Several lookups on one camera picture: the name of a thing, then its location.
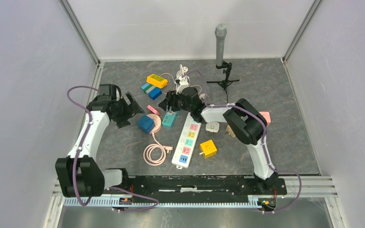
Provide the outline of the pink plug adapter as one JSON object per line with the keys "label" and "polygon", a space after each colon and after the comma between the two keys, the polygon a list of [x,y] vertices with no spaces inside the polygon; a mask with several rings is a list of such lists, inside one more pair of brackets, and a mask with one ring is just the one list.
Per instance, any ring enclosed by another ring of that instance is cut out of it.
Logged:
{"label": "pink plug adapter", "polygon": [[151,113],[153,113],[153,114],[155,114],[155,115],[160,115],[160,113],[159,113],[159,111],[157,110],[157,109],[155,109],[153,106],[151,106],[151,105],[148,105],[147,106],[147,109],[149,110],[149,111],[151,111]]}

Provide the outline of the pink round socket reel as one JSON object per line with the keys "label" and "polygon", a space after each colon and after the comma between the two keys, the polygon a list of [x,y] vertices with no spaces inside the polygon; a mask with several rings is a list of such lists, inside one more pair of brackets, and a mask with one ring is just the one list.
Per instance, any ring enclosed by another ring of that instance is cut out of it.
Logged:
{"label": "pink round socket reel", "polygon": [[149,118],[151,118],[154,122],[154,128],[150,131],[150,133],[157,133],[161,130],[162,127],[162,120],[161,118],[156,114],[148,114]]}

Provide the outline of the blue white cube adapter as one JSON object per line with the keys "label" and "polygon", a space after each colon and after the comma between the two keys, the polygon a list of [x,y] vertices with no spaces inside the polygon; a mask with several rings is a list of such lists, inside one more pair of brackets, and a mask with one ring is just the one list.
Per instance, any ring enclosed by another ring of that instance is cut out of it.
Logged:
{"label": "blue white cube adapter", "polygon": [[150,134],[151,131],[155,128],[154,120],[148,115],[143,115],[137,122],[137,125],[140,130],[145,132],[146,134]]}

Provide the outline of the white plug adapter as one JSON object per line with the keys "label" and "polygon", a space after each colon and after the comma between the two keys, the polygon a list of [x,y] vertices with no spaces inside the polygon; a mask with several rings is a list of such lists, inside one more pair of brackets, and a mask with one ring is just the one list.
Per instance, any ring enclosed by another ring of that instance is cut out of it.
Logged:
{"label": "white plug adapter", "polygon": [[218,122],[210,122],[205,125],[205,130],[209,133],[218,133],[220,124]]}

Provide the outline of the white multicolour power strip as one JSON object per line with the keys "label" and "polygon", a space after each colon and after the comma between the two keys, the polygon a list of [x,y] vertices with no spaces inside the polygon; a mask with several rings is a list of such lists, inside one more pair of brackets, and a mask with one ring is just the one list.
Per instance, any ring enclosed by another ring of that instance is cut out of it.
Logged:
{"label": "white multicolour power strip", "polygon": [[191,96],[180,94],[170,109],[175,112],[180,110],[188,112],[172,158],[172,164],[176,168],[187,169],[194,153],[201,125],[204,123],[204,118],[201,116],[204,104],[198,94]]}

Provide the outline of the yellow cube socket adapter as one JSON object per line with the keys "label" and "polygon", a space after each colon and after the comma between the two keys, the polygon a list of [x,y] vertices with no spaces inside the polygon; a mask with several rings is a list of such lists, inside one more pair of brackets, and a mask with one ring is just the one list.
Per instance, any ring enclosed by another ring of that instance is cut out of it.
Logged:
{"label": "yellow cube socket adapter", "polygon": [[212,156],[214,156],[217,153],[217,148],[213,142],[213,140],[207,140],[200,144],[200,155],[203,156],[203,158],[207,159]]}

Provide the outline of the beige cube socket adapter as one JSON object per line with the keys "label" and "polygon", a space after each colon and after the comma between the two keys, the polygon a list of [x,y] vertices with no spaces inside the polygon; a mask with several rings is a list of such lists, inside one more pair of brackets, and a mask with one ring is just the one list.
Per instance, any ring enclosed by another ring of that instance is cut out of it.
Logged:
{"label": "beige cube socket adapter", "polygon": [[236,137],[236,136],[235,136],[235,133],[233,132],[232,128],[231,128],[229,125],[226,127],[226,132],[227,132],[227,134],[228,134],[228,135],[230,135],[232,138],[235,138],[235,137]]}

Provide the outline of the pink cube socket adapter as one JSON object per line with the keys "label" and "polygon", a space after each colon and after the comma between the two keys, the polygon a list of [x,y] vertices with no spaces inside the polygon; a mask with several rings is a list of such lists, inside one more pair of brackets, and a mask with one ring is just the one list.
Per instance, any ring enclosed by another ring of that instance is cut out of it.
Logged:
{"label": "pink cube socket adapter", "polygon": [[267,125],[266,126],[269,126],[270,123],[271,123],[270,112],[268,112],[268,111],[261,111],[260,114],[266,120],[266,122],[267,122]]}

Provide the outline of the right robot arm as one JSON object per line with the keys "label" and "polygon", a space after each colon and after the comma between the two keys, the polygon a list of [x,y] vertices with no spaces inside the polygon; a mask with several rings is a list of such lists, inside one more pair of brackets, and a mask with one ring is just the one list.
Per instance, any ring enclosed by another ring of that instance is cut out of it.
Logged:
{"label": "right robot arm", "polygon": [[207,104],[196,88],[187,87],[180,93],[168,91],[158,106],[165,111],[187,111],[199,123],[227,123],[249,150],[257,191],[267,194],[274,189],[279,176],[267,148],[267,121],[246,99],[231,104]]}

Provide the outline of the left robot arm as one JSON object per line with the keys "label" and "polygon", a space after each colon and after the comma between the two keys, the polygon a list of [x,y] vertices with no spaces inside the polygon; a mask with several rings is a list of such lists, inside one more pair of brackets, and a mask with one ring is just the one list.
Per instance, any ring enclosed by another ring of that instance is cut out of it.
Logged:
{"label": "left robot arm", "polygon": [[70,98],[70,102],[83,109],[85,119],[71,151],[55,163],[59,185],[66,198],[99,197],[112,180],[112,187],[118,193],[130,189],[130,180],[120,172],[100,170],[96,155],[110,122],[123,128],[130,125],[129,119],[144,111],[130,92],[123,95],[117,85],[100,84],[96,91],[96,97],[87,105]]}

